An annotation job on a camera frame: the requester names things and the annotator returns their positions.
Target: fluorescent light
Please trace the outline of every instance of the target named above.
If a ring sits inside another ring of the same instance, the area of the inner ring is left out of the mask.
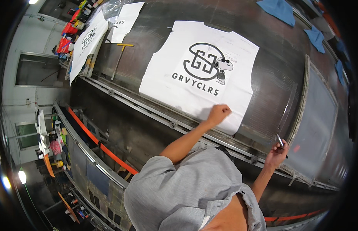
[[[22,184],[26,183],[26,174],[23,170],[19,171],[19,178]]]
[[[6,176],[2,178],[2,182],[6,188],[11,188],[10,181],[8,180],[8,178]]]

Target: wall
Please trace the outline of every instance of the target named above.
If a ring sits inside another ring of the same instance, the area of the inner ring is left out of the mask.
[[[36,120],[35,104],[52,104],[54,100],[69,102],[70,89],[37,87],[37,86],[15,86],[17,66],[22,51],[52,54],[53,47],[61,39],[61,31],[65,22],[38,20],[37,12],[45,0],[39,0],[30,5],[18,25],[16,33],[7,55],[6,66],[3,77],[3,108],[5,127],[9,137],[16,136],[15,123]],[[50,114],[52,107],[43,108],[45,114]],[[26,163],[37,159],[34,149],[21,151],[17,139],[10,139],[10,152],[15,164]]]

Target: window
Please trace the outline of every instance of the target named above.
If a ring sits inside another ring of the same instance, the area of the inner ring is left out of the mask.
[[[99,207],[99,199],[98,199],[98,197],[94,196],[94,202],[95,202],[95,206],[96,206],[98,209],[101,209],[101,208]]]
[[[119,225],[119,224],[120,224],[120,221],[121,221],[121,216],[115,214],[114,222]]]
[[[16,85],[61,86],[57,81],[61,67],[56,56],[23,52],[20,54]]]
[[[88,189],[89,191],[89,198],[90,198],[90,202],[92,202],[94,204],[94,196],[93,193]]]
[[[24,136],[18,138],[20,150],[25,150],[27,148],[38,147],[38,135],[35,128],[35,122],[25,122],[16,124],[17,136]]]
[[[112,212],[112,210],[111,210],[109,207],[107,207],[107,215],[108,215],[108,218],[110,218],[111,220],[113,220],[113,212]]]

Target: printed logo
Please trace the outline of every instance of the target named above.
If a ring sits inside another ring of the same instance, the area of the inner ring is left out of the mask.
[[[233,64],[225,59],[220,49],[209,43],[195,43],[189,47],[189,52],[194,55],[193,60],[186,59],[183,65],[190,76],[202,81],[215,79],[225,85],[225,70],[233,70]]]
[[[97,28],[94,28],[93,30],[89,31],[88,34],[85,35],[83,41],[81,42],[82,47],[81,49],[84,50],[88,47],[88,45],[92,42],[94,36],[95,36],[95,31],[97,30]]]

